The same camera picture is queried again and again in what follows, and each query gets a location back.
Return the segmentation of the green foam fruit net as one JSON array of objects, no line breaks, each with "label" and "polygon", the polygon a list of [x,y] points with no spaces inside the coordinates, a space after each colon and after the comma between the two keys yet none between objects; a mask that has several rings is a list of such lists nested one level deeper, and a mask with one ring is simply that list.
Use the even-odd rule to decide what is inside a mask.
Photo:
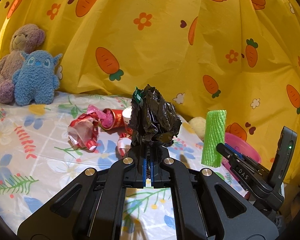
[{"label": "green foam fruit net", "polygon": [[206,116],[205,138],[201,163],[210,167],[220,167],[222,155],[216,146],[224,143],[226,110],[209,111]]}]

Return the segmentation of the black plastic bag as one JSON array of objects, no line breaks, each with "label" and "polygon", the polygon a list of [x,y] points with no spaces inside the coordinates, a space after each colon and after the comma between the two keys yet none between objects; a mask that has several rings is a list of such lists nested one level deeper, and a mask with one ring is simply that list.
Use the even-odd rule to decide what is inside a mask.
[{"label": "black plastic bag", "polygon": [[181,119],[172,103],[150,85],[136,88],[131,100],[132,113],[128,127],[132,129],[132,145],[163,145],[169,147],[177,137]]}]

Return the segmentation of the pink plastic trash bin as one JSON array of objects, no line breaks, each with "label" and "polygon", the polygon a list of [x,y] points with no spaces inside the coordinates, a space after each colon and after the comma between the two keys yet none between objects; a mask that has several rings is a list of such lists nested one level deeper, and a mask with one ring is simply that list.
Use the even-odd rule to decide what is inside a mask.
[{"label": "pink plastic trash bin", "polygon": [[262,159],[258,152],[238,136],[226,132],[225,143],[230,145],[237,152],[249,156],[251,159],[254,159],[254,161],[261,163]]}]

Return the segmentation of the cream round plush ball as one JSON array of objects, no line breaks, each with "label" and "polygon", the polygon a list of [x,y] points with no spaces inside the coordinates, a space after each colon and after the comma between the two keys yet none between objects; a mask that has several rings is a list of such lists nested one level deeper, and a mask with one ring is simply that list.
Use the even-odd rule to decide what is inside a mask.
[{"label": "cream round plush ball", "polygon": [[203,117],[198,116],[198,117],[192,118],[189,121],[189,125],[194,130],[194,132],[199,137],[199,139],[201,141],[204,141],[204,138],[205,138],[205,128],[206,128],[206,120]]}]

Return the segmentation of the red white snack wrapper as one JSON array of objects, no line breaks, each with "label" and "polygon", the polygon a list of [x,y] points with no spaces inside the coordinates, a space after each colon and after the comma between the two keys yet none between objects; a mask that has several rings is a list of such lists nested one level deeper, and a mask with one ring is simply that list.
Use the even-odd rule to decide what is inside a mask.
[{"label": "red white snack wrapper", "polygon": [[132,137],[128,133],[121,133],[117,141],[117,150],[118,153],[124,157],[127,155],[130,150],[130,145],[132,142]]}]

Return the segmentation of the red crumpled wrapper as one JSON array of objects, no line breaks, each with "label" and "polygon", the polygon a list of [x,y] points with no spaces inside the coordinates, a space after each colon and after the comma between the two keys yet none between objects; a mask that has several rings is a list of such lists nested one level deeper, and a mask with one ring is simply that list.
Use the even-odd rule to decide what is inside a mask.
[{"label": "red crumpled wrapper", "polygon": [[68,127],[71,143],[93,152],[97,148],[98,122],[92,119],[74,120]]}]

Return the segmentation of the red cup with pink bag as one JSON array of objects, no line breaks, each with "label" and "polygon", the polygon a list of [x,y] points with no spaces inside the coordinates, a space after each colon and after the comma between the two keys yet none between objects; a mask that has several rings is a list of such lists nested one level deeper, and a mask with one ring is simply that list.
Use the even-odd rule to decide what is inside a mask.
[{"label": "red cup with pink bag", "polygon": [[111,108],[100,110],[93,105],[87,107],[87,114],[97,114],[100,120],[100,126],[106,131],[125,126],[122,112],[123,110]]}]

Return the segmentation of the yellow carrot print curtain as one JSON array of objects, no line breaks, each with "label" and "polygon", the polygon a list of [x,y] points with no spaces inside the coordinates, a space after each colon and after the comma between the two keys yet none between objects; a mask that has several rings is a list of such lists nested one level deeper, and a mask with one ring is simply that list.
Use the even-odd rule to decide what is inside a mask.
[{"label": "yellow carrot print curtain", "polygon": [[155,86],[185,118],[227,111],[270,167],[283,126],[300,184],[300,7],[296,0],[1,0],[0,58],[34,23],[63,54],[60,90],[130,95]]}]

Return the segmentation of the orange white paper cup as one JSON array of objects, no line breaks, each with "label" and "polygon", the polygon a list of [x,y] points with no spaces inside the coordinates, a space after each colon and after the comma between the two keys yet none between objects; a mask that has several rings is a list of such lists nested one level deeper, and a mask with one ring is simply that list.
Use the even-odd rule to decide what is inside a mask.
[{"label": "orange white paper cup", "polygon": [[126,129],[126,132],[129,135],[132,135],[132,133],[133,133],[133,130],[128,126],[129,122],[130,122],[131,114],[132,114],[132,107],[131,106],[125,108],[122,111],[122,117],[123,117],[123,120],[124,120],[125,129]]}]

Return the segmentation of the blue plush monster toy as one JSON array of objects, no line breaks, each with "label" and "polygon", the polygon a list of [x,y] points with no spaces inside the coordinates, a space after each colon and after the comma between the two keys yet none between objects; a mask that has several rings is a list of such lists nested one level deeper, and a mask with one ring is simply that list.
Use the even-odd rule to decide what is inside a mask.
[{"label": "blue plush monster toy", "polygon": [[60,82],[55,67],[63,56],[52,56],[45,50],[20,53],[22,67],[12,77],[14,100],[18,106],[27,106],[31,102],[37,105],[49,105],[53,102],[55,90]]}]

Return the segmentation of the purple teddy bear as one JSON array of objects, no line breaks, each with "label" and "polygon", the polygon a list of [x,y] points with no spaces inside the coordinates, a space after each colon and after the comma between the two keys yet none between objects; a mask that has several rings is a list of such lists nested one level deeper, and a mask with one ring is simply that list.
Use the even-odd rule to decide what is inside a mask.
[{"label": "purple teddy bear", "polygon": [[14,100],[13,74],[22,67],[21,52],[35,51],[45,40],[45,31],[35,24],[26,24],[16,30],[11,38],[10,53],[0,59],[0,103]]}]

